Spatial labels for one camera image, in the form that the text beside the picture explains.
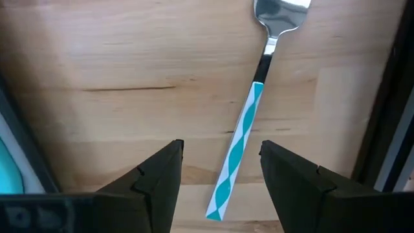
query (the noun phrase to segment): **spoon handle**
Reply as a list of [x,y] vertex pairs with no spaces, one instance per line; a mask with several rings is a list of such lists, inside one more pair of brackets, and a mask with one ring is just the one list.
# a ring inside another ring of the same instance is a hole
[[241,158],[245,152],[248,136],[252,130],[254,117],[259,106],[261,94],[265,84],[267,72],[276,49],[277,39],[268,38],[263,55],[257,66],[256,74],[245,104],[241,110],[239,120],[230,141],[219,179],[215,185],[210,204],[208,205],[206,217],[208,219],[222,221],[227,209],[228,201],[233,191],[235,178],[239,171]]

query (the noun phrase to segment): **wooden surface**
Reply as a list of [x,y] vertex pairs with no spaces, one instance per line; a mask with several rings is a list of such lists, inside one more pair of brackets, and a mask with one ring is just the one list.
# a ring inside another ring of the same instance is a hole
[[225,223],[204,211],[265,41],[252,0],[3,0],[0,64],[66,191],[180,138],[172,232],[275,232],[261,141],[350,175],[403,2],[313,0],[280,39]]

